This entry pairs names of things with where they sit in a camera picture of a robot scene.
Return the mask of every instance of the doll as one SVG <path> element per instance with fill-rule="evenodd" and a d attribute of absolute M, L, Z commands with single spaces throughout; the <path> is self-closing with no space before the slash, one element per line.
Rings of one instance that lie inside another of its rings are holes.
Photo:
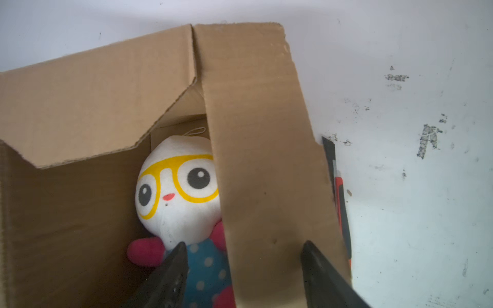
<path fill-rule="evenodd" d="M 156 267 L 187 245 L 184 308 L 235 307 L 211 142 L 171 136 L 144 161 L 135 192 L 137 214 L 154 238 L 128 246 L 129 260 Z"/>

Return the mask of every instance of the white surface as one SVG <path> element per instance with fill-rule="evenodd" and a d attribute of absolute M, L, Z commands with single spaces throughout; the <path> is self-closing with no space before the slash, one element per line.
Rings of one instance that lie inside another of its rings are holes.
<path fill-rule="evenodd" d="M 336 150 L 352 192 L 357 292 L 374 308 L 493 307 L 491 0 L 8 0 L 0 71 L 181 24 L 243 21 L 284 25 L 316 137 L 352 143 Z M 422 160 L 424 124 L 443 133 Z"/>

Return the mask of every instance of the plush toy face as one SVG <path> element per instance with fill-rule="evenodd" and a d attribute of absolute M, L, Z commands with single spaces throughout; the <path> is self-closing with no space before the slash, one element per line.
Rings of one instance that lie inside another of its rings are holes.
<path fill-rule="evenodd" d="M 142 224 L 166 249 L 202 242 L 221 219 L 211 143 L 171 136 L 145 160 L 135 192 Z"/>

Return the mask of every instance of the brown cardboard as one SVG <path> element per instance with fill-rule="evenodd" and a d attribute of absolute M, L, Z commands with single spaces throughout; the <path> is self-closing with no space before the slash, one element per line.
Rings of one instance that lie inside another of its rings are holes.
<path fill-rule="evenodd" d="M 282 26 L 182 26 L 0 74 L 8 307 L 125 300 L 148 273 L 125 257 L 148 234 L 133 205 L 140 166 L 152 144 L 200 126 L 210 129 L 238 307 L 305 307 L 308 239 L 349 281 Z M 21 156 L 64 165 L 40 170 Z"/>

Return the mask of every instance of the red mouth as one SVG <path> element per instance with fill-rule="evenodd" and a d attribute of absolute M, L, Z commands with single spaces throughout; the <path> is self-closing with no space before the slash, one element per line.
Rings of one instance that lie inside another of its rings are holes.
<path fill-rule="evenodd" d="M 175 197 L 175 194 L 167 194 L 163 196 L 163 200 L 169 201 Z"/>

